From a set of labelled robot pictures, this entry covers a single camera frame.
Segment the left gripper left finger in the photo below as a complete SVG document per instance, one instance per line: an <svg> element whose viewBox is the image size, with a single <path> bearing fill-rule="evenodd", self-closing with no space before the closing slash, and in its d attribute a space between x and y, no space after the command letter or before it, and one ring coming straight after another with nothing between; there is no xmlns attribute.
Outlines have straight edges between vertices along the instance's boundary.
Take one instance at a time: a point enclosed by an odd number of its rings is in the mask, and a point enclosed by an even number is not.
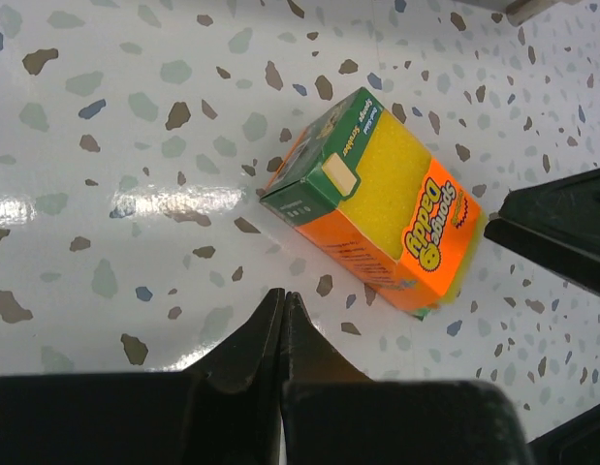
<svg viewBox="0 0 600 465"><path fill-rule="evenodd" d="M249 319L187 368L219 392L244 392L275 373L285 290L267 292Z"/></svg>

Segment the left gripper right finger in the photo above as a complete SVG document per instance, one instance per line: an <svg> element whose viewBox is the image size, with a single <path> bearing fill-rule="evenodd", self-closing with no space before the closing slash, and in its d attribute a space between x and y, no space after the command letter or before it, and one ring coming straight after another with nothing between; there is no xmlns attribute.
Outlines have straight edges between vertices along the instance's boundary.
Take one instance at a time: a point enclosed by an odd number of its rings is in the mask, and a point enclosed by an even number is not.
<svg viewBox="0 0 600 465"><path fill-rule="evenodd" d="M297 292L285 297L280 332L281 386L358 385L372 380L354 366L312 323Z"/></svg>

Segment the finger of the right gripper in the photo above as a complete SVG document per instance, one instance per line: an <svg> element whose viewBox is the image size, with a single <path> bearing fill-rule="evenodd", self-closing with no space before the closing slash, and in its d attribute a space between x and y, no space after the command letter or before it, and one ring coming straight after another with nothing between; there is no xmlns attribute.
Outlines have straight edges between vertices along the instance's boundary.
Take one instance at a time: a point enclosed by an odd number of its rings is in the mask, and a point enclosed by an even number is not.
<svg viewBox="0 0 600 465"><path fill-rule="evenodd" d="M484 236L600 297L600 168L510 192Z"/></svg>

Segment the orange box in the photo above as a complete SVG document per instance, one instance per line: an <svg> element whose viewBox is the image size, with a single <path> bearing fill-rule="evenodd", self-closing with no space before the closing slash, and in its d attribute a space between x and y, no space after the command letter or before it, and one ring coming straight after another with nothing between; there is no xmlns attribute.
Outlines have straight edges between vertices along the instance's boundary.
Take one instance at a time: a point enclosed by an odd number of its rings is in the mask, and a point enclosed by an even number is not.
<svg viewBox="0 0 600 465"><path fill-rule="evenodd" d="M418 318L455 301L487 221L473 196L365 88L302 132L261 203Z"/></svg>

